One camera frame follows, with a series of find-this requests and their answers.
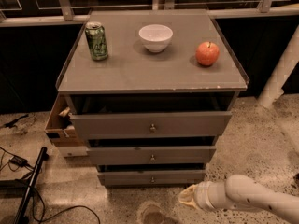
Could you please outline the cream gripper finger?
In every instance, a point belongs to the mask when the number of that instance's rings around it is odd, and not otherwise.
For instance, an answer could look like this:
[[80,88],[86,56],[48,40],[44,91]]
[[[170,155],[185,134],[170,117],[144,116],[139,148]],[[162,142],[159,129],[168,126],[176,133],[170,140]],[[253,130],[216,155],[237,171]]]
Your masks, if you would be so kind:
[[191,208],[197,208],[197,204],[194,200],[194,194],[197,186],[196,185],[190,185],[185,190],[183,190],[179,196],[178,201],[182,204],[185,204]]

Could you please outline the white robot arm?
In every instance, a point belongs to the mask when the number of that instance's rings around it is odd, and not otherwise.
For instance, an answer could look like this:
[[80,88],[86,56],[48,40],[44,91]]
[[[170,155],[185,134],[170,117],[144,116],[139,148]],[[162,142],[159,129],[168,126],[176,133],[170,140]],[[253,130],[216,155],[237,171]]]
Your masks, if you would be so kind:
[[[282,87],[299,61],[299,27],[268,79],[258,98],[263,107],[270,107],[282,94]],[[195,209],[216,211],[268,211],[290,224],[299,224],[299,198],[275,192],[245,175],[230,175],[225,181],[204,181],[183,190],[178,200]]]

